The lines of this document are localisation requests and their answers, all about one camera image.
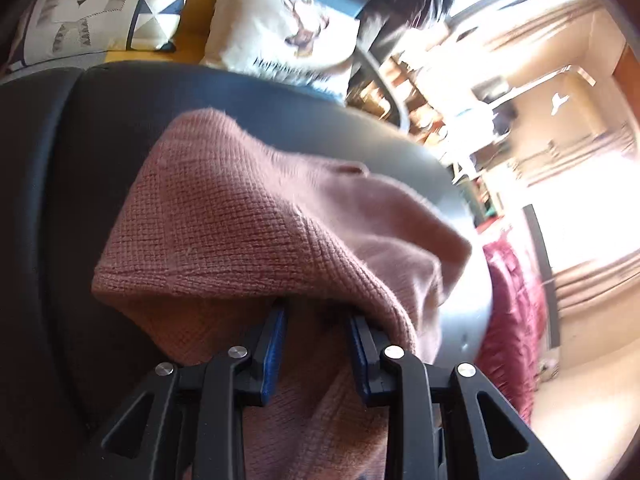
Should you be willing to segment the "pink knitted sweater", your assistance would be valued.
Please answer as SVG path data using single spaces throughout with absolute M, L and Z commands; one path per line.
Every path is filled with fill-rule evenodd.
M 218 110 L 177 117 L 129 190 L 93 295 L 195 365 L 291 301 L 274 398 L 244 416 L 251 479 L 378 479 L 387 414 L 356 393 L 349 307 L 433 362 L 439 306 L 472 248 L 432 205 L 358 162 L 278 151 Z

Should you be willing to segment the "magenta crumpled blanket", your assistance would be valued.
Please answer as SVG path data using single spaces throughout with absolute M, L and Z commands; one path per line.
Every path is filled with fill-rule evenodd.
M 539 343 L 547 328 L 535 254 L 511 231 L 484 234 L 492 288 L 489 322 L 475 364 L 525 422 L 532 419 Z

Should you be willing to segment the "grey yellow blue sofa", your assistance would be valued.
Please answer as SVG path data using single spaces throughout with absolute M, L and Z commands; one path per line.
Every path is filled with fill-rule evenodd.
M 107 61 L 200 63 L 346 98 L 358 13 L 368 0 L 186 0 L 173 51 Z

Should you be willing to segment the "cream deer print cushion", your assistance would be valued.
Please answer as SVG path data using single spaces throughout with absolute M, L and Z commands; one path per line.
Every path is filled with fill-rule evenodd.
M 201 63 L 342 102 L 358 29 L 317 0 L 216 0 Z

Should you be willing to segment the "cat print cushion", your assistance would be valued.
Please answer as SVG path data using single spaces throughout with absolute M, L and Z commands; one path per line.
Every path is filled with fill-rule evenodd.
M 186 0 L 34 0 L 4 68 L 106 51 L 172 51 Z

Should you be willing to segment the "black office chair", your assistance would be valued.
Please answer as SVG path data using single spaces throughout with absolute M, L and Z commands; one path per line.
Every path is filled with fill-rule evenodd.
M 369 0 L 357 15 L 358 40 L 384 63 L 409 29 L 422 29 L 448 15 L 454 0 Z

